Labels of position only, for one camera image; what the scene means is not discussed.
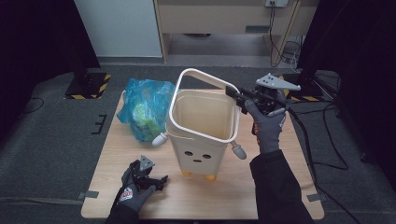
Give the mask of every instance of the black cable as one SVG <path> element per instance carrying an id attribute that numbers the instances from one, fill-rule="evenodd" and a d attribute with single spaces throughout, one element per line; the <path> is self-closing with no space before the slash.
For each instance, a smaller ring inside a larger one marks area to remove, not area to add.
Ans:
<path id="1" fill-rule="evenodd" d="M 298 55 L 295 55 L 295 53 L 292 53 L 292 52 L 287 52 L 285 50 L 283 51 L 282 57 L 281 57 L 282 62 L 288 63 L 288 64 L 296 63 L 298 61 L 298 59 L 299 59 Z"/>
<path id="2" fill-rule="evenodd" d="M 280 52 L 280 50 L 277 48 L 276 44 L 274 43 L 274 40 L 272 37 L 272 28 L 274 26 L 275 11 L 276 11 L 275 1 L 270 1 L 270 5 L 271 5 L 270 28 L 269 28 L 270 42 L 271 42 L 270 64 L 272 67 L 277 67 L 280 64 L 280 62 L 290 63 L 287 60 L 294 60 L 294 58 L 289 58 L 289 57 L 284 56 L 284 53 L 288 53 L 288 54 L 292 54 L 292 55 L 294 55 L 295 53 L 289 53 L 289 52 L 285 52 L 285 51 Z M 288 41 L 286 43 L 289 43 L 289 42 L 292 42 L 292 43 L 295 43 L 296 45 L 298 45 L 299 48 L 297 48 L 297 50 L 301 48 L 301 45 L 299 43 L 294 42 L 294 41 Z M 277 55 L 280 57 L 280 61 L 278 63 L 272 63 L 272 55 L 273 55 L 274 49 L 276 50 Z"/>
<path id="3" fill-rule="evenodd" d="M 41 203 L 41 204 L 58 204 L 58 205 L 82 205 L 82 201 L 55 199 L 55 198 L 23 198 L 23 197 L 5 197 L 0 198 L 2 204 L 15 203 Z"/>
<path id="4" fill-rule="evenodd" d="M 295 112 L 295 113 L 296 113 L 296 115 L 306 115 L 306 114 L 312 114 L 312 113 L 317 113 L 317 112 L 322 112 L 322 111 L 323 111 L 323 109 L 311 110 L 311 111 L 305 111 L 305 112 Z"/>
<path id="5" fill-rule="evenodd" d="M 304 43 L 304 36 L 302 35 L 300 37 L 300 46 L 301 46 L 301 48 L 303 47 L 303 43 Z"/>
<path id="6" fill-rule="evenodd" d="M 282 54 L 290 54 L 290 55 L 293 55 L 295 58 L 298 59 L 298 58 L 300 57 L 300 55 L 297 55 L 296 52 L 299 51 L 299 50 L 301 49 L 301 45 L 300 45 L 299 43 L 295 42 L 295 41 L 289 40 L 289 41 L 286 42 L 285 48 L 287 47 L 288 43 L 297 45 L 297 48 L 294 50 L 294 52 L 288 52 L 288 51 L 285 51 L 285 50 L 283 49 Z"/>
<path id="7" fill-rule="evenodd" d="M 305 149 L 306 149 L 306 155 L 308 158 L 308 164 L 309 164 L 309 168 L 311 170 L 312 173 L 312 178 L 314 181 L 314 186 L 319 189 L 320 191 L 322 191 L 328 198 L 330 198 L 333 202 L 335 202 L 338 206 L 341 207 L 341 209 L 343 209 L 356 223 L 361 224 L 356 218 L 355 216 L 353 216 L 353 214 L 351 214 L 342 204 L 340 204 L 331 194 L 329 194 L 326 190 L 324 190 L 319 184 L 318 184 L 318 177 L 317 177 L 317 171 L 315 170 L 315 165 L 313 163 L 313 159 L 312 159 L 312 152 L 311 152 L 311 146 L 309 145 L 309 138 L 308 138 L 308 132 L 304 126 L 304 124 L 300 121 L 300 119 L 298 118 L 298 116 L 296 115 L 296 113 L 289 108 L 289 113 L 294 117 L 294 120 L 297 122 L 297 124 L 299 125 L 299 127 L 301 128 L 301 130 L 303 131 L 303 135 L 304 135 L 304 142 L 305 142 Z"/>
<path id="8" fill-rule="evenodd" d="M 320 82 L 325 83 L 325 84 L 327 84 L 328 86 L 334 87 L 336 90 L 339 89 L 339 84 L 338 84 L 339 81 L 338 81 L 338 80 L 337 80 L 337 84 L 333 84 L 333 83 L 331 83 L 331 82 L 329 82 L 329 81 L 323 80 L 322 78 L 318 78 L 318 77 L 317 77 L 317 79 L 320 79 Z"/>
<path id="9" fill-rule="evenodd" d="M 30 111 L 23 111 L 22 114 L 30 114 L 30 113 L 36 112 L 37 110 L 39 110 L 44 105 L 44 100 L 41 99 L 41 98 L 32 97 L 31 100 L 40 100 L 41 101 L 41 105 L 38 108 L 36 108 L 36 109 L 30 110 Z"/>
<path id="10" fill-rule="evenodd" d="M 349 166 L 348 166 L 347 162 L 344 160 L 344 158 L 341 156 L 341 154 L 338 151 L 337 147 L 335 146 L 334 141 L 332 140 L 332 135 L 330 134 L 330 131 L 329 131 L 329 127 L 328 127 L 327 122 L 326 122 L 326 110 L 331 105 L 334 105 L 334 103 L 330 103 L 330 104 L 326 105 L 326 107 L 323 109 L 323 122 L 324 122 L 324 126 L 326 128 L 327 135 L 329 135 L 330 143 L 332 144 L 332 149 L 334 150 L 334 152 L 337 155 L 338 159 L 340 159 L 343 162 L 345 167 L 329 165 L 329 164 L 321 163 L 321 162 L 314 162 L 314 164 L 330 166 L 332 168 L 339 169 L 339 170 L 348 170 Z"/>
<path id="11" fill-rule="evenodd" d="M 316 73 L 316 76 L 337 78 L 337 83 L 336 83 L 336 84 L 331 84 L 330 82 L 326 82 L 326 81 L 323 81 L 323 82 L 326 82 L 327 84 L 329 84 L 329 85 L 331 85 L 331 86 L 334 86 L 337 90 L 340 89 L 340 82 L 341 82 L 340 76 L 336 76 L 336 77 L 335 77 L 335 76 L 328 75 L 328 74 L 323 74 L 323 73 Z"/>
<path id="12" fill-rule="evenodd" d="M 272 63 L 272 55 L 273 55 L 274 48 L 276 49 L 276 52 L 277 52 L 277 54 L 280 57 L 282 57 L 282 54 L 280 53 L 279 49 L 276 47 L 276 45 L 274 43 L 274 40 L 272 38 L 272 28 L 273 28 L 273 25 L 274 25 L 275 8 L 276 8 L 276 6 L 275 6 L 275 2 L 274 1 L 270 1 L 270 5 L 271 5 L 270 30 L 269 30 L 269 32 L 270 32 L 270 41 L 271 41 L 270 64 L 271 64 L 272 67 L 277 67 L 280 64 L 280 61 L 279 61 L 279 63 Z"/>

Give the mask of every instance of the bucket foot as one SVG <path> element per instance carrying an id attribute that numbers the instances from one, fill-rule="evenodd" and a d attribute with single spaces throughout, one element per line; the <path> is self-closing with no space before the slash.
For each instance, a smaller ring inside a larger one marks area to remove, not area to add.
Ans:
<path id="1" fill-rule="evenodd" d="M 216 175 L 205 175 L 205 179 L 208 180 L 208 181 L 210 181 L 210 182 L 215 181 L 216 178 L 217 178 Z"/>
<path id="2" fill-rule="evenodd" d="M 181 173 L 182 173 L 184 176 L 191 176 L 191 175 L 192 175 L 192 172 L 188 172 L 188 171 L 181 171 Z"/>

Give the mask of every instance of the gray carpet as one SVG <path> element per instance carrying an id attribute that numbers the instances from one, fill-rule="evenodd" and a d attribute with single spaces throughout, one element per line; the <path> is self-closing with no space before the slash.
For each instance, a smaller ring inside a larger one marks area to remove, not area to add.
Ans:
<path id="1" fill-rule="evenodd" d="M 258 77 L 290 73 L 289 69 L 196 67 L 215 77 L 251 88 Z M 96 100 L 65 100 L 71 74 L 40 83 L 31 102 L 0 149 L 0 198 L 47 198 L 75 201 L 86 191 L 106 140 L 120 94 L 129 78 L 176 83 L 185 67 L 104 66 L 112 75 L 104 95 Z M 184 88 L 210 88 L 186 80 Z M 327 103 L 295 104 L 296 112 L 323 109 Z M 362 163 L 360 151 L 336 109 L 326 113 L 329 130 L 349 169 L 316 165 L 318 183 L 361 223 L 396 223 L 396 194 L 379 167 Z M 95 122 L 107 115 L 100 134 Z M 322 113 L 300 115 L 310 137 L 314 161 L 344 166 L 335 155 L 324 128 Z M 301 130 L 297 134 L 304 147 Z M 356 223 L 333 200 L 323 202 L 325 218 L 317 223 Z M 0 223 L 103 223 L 80 215 L 81 204 L 0 203 Z"/>

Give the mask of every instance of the black glove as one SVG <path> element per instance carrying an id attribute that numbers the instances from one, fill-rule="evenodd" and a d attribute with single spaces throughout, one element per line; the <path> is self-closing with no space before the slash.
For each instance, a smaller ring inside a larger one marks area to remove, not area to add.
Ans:
<path id="1" fill-rule="evenodd" d="M 155 191 L 155 186 L 152 185 L 144 192 L 139 192 L 134 184 L 134 180 L 132 179 L 130 167 L 124 172 L 121 180 L 122 185 L 125 186 L 125 188 L 123 193 L 120 195 L 118 204 L 130 207 L 138 213 L 149 196 Z"/>
<path id="2" fill-rule="evenodd" d="M 287 100 L 280 91 L 277 93 L 277 100 L 286 105 Z M 254 132 L 257 136 L 257 143 L 260 146 L 260 153 L 279 150 L 279 135 L 286 119 L 285 111 L 272 117 L 266 116 L 260 112 L 251 100 L 245 101 L 245 108 L 254 119 Z"/>

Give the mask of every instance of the black sleeve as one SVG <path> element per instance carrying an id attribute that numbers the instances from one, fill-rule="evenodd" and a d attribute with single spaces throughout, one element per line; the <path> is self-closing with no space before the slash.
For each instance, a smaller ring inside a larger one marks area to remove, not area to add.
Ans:
<path id="1" fill-rule="evenodd" d="M 281 150 L 254 158 L 250 171 L 256 185 L 260 223 L 314 223 L 302 202 L 300 185 Z"/>
<path id="2" fill-rule="evenodd" d="M 123 204 L 118 204 L 106 219 L 106 224 L 135 224 L 139 215 L 135 210 Z"/>

